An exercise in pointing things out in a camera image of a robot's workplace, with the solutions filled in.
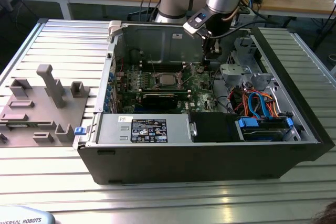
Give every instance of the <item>blue cable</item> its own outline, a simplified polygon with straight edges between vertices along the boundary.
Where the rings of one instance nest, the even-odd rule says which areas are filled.
[[[248,0],[249,7],[252,8],[252,0]]]
[[[255,94],[257,94],[260,97],[261,108],[263,109],[263,113],[264,113],[265,117],[271,118],[271,116],[268,113],[268,110],[266,108],[264,97],[260,93],[253,92],[249,95],[249,97],[248,97],[248,108],[250,109],[250,111],[252,112],[253,115],[255,115],[258,119],[261,119],[260,115],[258,113],[256,113],[252,108],[252,97]]]

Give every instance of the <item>blue drive bracket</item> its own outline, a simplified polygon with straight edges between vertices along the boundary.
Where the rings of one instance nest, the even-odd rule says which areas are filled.
[[[259,123],[255,118],[241,118],[238,120],[239,127],[259,127]]]
[[[286,119],[286,122],[288,123],[288,126],[289,126],[290,128],[292,128],[292,127],[294,126],[294,123],[293,123],[293,121],[292,121],[291,118],[287,118],[287,119]]]

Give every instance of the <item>aluminum profile table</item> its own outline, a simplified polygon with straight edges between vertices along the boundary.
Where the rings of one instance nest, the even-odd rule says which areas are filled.
[[[83,125],[88,124],[108,46],[107,27],[108,22],[66,20],[37,24],[0,76],[0,106],[11,95],[8,85],[14,77],[43,85],[35,77],[36,67],[42,62],[51,63],[54,77],[64,85],[81,80],[91,87],[82,120]],[[295,35],[288,36],[299,40]],[[295,68],[295,64],[298,69],[311,66],[306,70],[309,75],[317,69],[311,63],[322,66],[311,56],[298,57],[289,68]],[[304,92],[314,101],[314,96],[324,89],[317,81],[312,87],[315,89]],[[325,96],[334,91],[330,88]],[[335,140],[332,122],[336,108],[328,108],[313,106]],[[315,162],[299,164],[280,179],[102,186],[93,182],[71,147],[0,148],[0,205],[50,211],[62,224],[307,224],[336,198],[335,150]]]

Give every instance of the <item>blue clip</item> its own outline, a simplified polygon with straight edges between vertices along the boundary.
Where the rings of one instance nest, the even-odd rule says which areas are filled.
[[[288,126],[289,126],[290,128],[293,127],[294,123],[293,123],[293,121],[292,121],[291,118],[287,118],[287,119],[286,119],[286,122],[288,123]]]
[[[75,134],[75,136],[85,136],[86,135],[86,128],[76,127],[75,131],[73,133]]]
[[[239,127],[259,127],[259,123],[255,118],[241,118],[238,120]]]

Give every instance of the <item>electronic device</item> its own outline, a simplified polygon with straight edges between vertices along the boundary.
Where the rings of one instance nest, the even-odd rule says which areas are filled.
[[[94,181],[279,178],[332,148],[271,50],[278,33],[237,31],[205,65],[201,37],[183,26],[111,22],[95,116],[75,129]]]

